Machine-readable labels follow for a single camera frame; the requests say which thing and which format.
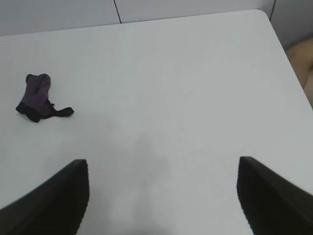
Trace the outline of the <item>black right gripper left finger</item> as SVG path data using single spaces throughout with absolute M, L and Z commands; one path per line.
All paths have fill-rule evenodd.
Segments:
M 75 235 L 89 202 L 85 159 L 74 160 L 0 211 L 2 235 Z

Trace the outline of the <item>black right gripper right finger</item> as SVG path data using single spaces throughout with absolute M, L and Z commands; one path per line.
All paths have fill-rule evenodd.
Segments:
M 236 188 L 253 234 L 313 233 L 313 196 L 253 157 L 239 159 Z

